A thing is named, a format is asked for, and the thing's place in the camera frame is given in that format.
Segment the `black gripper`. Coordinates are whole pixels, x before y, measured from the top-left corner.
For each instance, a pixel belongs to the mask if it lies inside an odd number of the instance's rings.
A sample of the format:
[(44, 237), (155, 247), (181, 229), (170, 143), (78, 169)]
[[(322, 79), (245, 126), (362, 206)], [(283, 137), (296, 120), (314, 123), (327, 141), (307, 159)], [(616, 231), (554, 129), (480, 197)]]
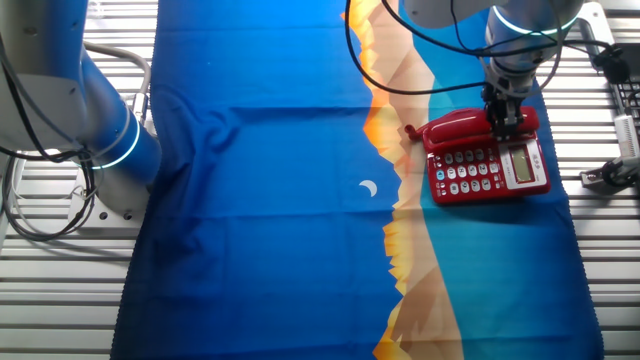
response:
[(485, 103), (487, 121), (491, 125), (492, 137), (497, 141), (508, 140), (518, 134), (518, 127), (524, 117), (521, 111), (523, 98), (503, 93), (486, 82), (481, 97)]

